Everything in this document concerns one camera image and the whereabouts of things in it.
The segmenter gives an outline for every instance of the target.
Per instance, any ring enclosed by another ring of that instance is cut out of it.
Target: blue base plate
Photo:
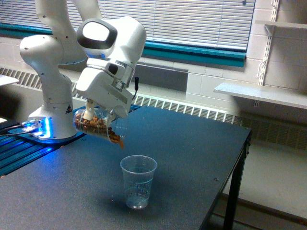
[[[22,133],[24,132],[21,128],[16,128],[16,129],[12,129],[10,130],[8,133],[10,134],[15,134],[15,133]],[[21,134],[21,135],[17,135],[17,137],[20,137],[22,139],[26,139],[26,140],[30,140],[33,141],[35,143],[38,144],[46,144],[46,145],[66,145],[76,139],[79,139],[81,137],[83,137],[85,134],[82,132],[78,132],[75,136],[72,136],[70,138],[65,138],[65,139],[54,139],[54,140],[40,140],[34,136],[32,136],[31,134]]]

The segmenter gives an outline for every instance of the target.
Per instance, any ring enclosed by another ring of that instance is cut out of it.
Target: teal window frame
[[[52,31],[47,28],[0,23],[0,35],[22,38],[37,34],[51,35]],[[167,58],[179,62],[188,61],[244,67],[246,52],[146,41],[143,56]]]

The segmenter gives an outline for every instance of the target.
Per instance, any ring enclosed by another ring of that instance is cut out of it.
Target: heating vent
[[[0,74],[18,79],[19,83],[17,83],[17,85],[21,87],[41,90],[41,81],[38,75],[6,68],[0,68]],[[85,101],[81,95],[78,95],[76,83],[76,81],[72,80],[72,97],[76,100]],[[293,127],[286,122],[283,124],[277,124],[273,120],[268,122],[263,121],[261,118],[251,119],[232,115],[223,110],[212,109],[190,103],[182,103],[140,93],[132,100],[132,104],[139,106],[152,106],[176,111],[178,113],[226,122],[237,126],[249,127],[253,131],[253,139],[286,145],[301,150],[306,150],[307,148],[307,130],[300,127]]]

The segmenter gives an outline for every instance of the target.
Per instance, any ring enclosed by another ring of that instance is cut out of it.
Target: plastic cup
[[[134,155],[121,160],[124,176],[126,205],[132,209],[142,209],[148,205],[157,162],[146,156]]]

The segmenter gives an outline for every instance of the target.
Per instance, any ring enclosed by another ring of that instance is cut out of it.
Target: nuts
[[[124,142],[120,139],[120,135],[117,135],[112,130],[112,127],[107,127],[103,119],[98,119],[97,116],[94,116],[93,119],[89,121],[81,118],[81,114],[77,114],[74,122],[76,128],[84,133],[103,136],[104,138],[108,138],[109,134],[111,142],[119,144],[122,149],[124,148]]]

